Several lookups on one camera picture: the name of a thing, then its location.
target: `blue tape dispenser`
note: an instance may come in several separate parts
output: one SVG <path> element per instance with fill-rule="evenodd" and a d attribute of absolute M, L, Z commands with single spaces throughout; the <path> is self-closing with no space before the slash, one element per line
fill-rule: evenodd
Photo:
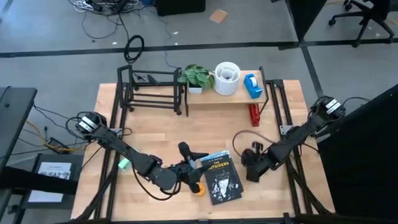
<path fill-rule="evenodd" d="M 254 74 L 247 74 L 244 77 L 244 85 L 246 86 L 246 89 L 248 89 L 248 92 L 252 99 L 256 99 L 261 96 L 262 88 L 259 87 L 259 84 Z"/>

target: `black book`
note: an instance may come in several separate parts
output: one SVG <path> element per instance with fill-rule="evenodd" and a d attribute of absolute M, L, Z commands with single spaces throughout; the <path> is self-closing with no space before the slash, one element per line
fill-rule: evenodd
<path fill-rule="evenodd" d="M 211 166 L 205 172 L 205 178 L 213 205 L 242 197 L 243 188 L 229 155 L 208 159 L 201 163 L 203 166 Z"/>

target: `red object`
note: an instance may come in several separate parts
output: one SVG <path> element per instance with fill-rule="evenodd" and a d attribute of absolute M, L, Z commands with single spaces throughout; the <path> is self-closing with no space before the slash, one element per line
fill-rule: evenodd
<path fill-rule="evenodd" d="M 259 111 L 259 105 L 257 103 L 249 104 L 249 113 L 250 113 L 251 126 L 253 127 L 260 126 L 260 111 Z"/>

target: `gray floor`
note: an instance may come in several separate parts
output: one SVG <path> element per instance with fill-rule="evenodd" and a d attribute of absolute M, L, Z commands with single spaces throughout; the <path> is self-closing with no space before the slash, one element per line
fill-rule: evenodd
<path fill-rule="evenodd" d="M 172 38 L 166 45 L 214 44 L 254 41 L 295 41 L 295 32 L 284 1 L 271 4 L 268 0 L 207 0 L 207 10 L 199 14 L 163 17 L 169 23 Z M 209 21 L 215 9 L 228 12 L 221 24 Z M 334 14 L 343 12 L 341 4 L 327 5 L 309 30 L 306 40 L 345 40 L 356 38 L 359 19 L 340 19 L 330 28 L 327 22 Z M 144 9 L 141 17 L 124 16 L 130 35 L 143 35 L 146 46 L 163 45 L 167 38 L 165 24 L 155 14 Z M 81 29 L 84 14 L 76 12 L 67 0 L 14 1 L 0 24 L 0 52 L 40 50 L 103 49 L 124 47 L 126 34 L 122 27 L 103 40 L 91 41 Z M 398 15 L 391 13 L 391 19 Z M 87 15 L 86 27 L 92 35 L 105 35 L 114 25 L 105 18 Z M 398 26 L 389 24 L 398 33 Z M 378 25 L 370 24 L 365 38 L 387 37 Z M 310 47 L 315 69 L 323 91 L 327 95 L 345 100 L 351 96 L 374 98 L 398 82 L 396 58 L 398 45 L 362 45 Z M 231 61 L 242 69 L 263 66 L 267 78 L 298 79 L 301 81 L 305 101 L 311 105 L 317 98 L 313 83 L 300 49 L 279 51 L 274 47 L 241 49 L 180 50 L 169 52 L 172 65 L 184 67 L 197 63 L 215 68 L 220 62 Z M 122 54 L 70 55 L 53 57 L 0 58 L 1 86 L 32 86 L 38 89 L 38 106 L 73 116 L 79 111 L 92 110 L 100 83 L 116 81 L 116 68 L 125 65 Z M 144 52 L 134 64 L 141 70 L 171 70 L 163 52 Z M 362 102 L 347 104 L 353 111 Z M 51 116 L 57 123 L 65 120 Z M 65 144 L 74 139 L 65 130 L 55 127 L 36 111 L 29 120 L 40 128 L 49 127 L 49 135 Z M 35 136 L 22 132 L 27 141 L 39 143 Z M 14 152 L 36 148 L 18 142 Z M 10 164 L 30 169 L 34 154 L 13 156 Z M 29 210 L 24 223 L 57 223 L 68 219 L 68 210 Z M 0 223 L 10 223 L 6 215 Z"/>

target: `wooden tabletop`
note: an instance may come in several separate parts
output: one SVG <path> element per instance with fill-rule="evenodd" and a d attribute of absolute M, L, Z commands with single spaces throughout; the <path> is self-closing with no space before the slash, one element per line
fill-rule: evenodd
<path fill-rule="evenodd" d="M 307 107 L 300 82 L 286 80 L 284 83 L 293 122 L 300 125 L 307 118 Z M 111 116 L 115 88 L 116 84 L 101 84 L 98 91 L 95 111 L 104 115 L 108 121 Z M 127 114 L 126 127 L 131 128 L 133 134 L 125 136 L 124 140 L 144 153 L 162 158 L 165 166 L 176 164 L 182 160 L 177 147 L 181 141 L 187 142 L 193 152 L 214 153 L 229 149 L 243 183 L 242 198 L 213 206 L 207 189 L 204 196 L 197 197 L 190 192 L 186 185 L 182 185 L 181 192 L 170 200 L 156 201 L 138 186 L 130 168 L 125 172 L 119 171 L 118 174 L 113 220 L 270 218 L 281 217 L 284 212 L 289 212 L 293 216 L 285 166 L 275 171 L 267 171 L 261 176 L 259 183 L 248 182 L 245 178 L 246 170 L 240 163 L 240 157 L 231 149 L 233 136 L 243 129 L 255 130 L 270 139 L 279 140 L 272 100 L 265 107 L 260 126 L 256 128 L 251 126 L 248 107 L 245 104 L 200 105 L 191 106 L 190 110 L 194 113 L 190 113 L 190 117 L 187 118 L 184 115 L 177 116 L 172 110 L 137 107 L 133 113 Z M 268 146 L 268 143 L 256 136 L 242 134 L 236 139 L 237 150 L 243 151 L 254 140 Z M 306 143 L 314 147 L 317 146 L 312 138 L 309 138 Z M 95 144 L 89 146 L 84 160 L 87 161 L 97 148 L 98 146 Z M 319 155 L 306 146 L 302 147 L 302 151 L 303 168 L 309 188 L 327 209 L 333 211 L 333 203 Z M 101 150 L 83 169 L 72 218 L 79 216 L 84 211 L 96 193 L 103 156 L 104 150 Z M 158 197 L 163 197 L 158 187 L 141 180 L 150 192 Z M 202 177 L 201 181 L 205 183 L 205 178 Z M 303 208 L 301 191 L 298 191 L 298 194 Z M 103 217 L 107 199 L 108 193 L 104 196 Z"/>
<path fill-rule="evenodd" d="M 247 74 L 254 74 L 257 83 L 260 88 L 264 89 L 262 84 L 262 77 L 260 70 L 253 71 L 241 71 L 241 77 L 239 79 L 238 89 L 230 96 L 223 96 L 218 94 L 215 90 L 205 90 L 201 94 L 189 94 L 188 93 L 188 104 L 189 105 L 203 105 L 203 104 L 222 104 L 222 103 L 263 103 L 266 100 L 264 93 L 259 98 L 252 99 L 246 86 L 244 85 L 244 77 Z"/>

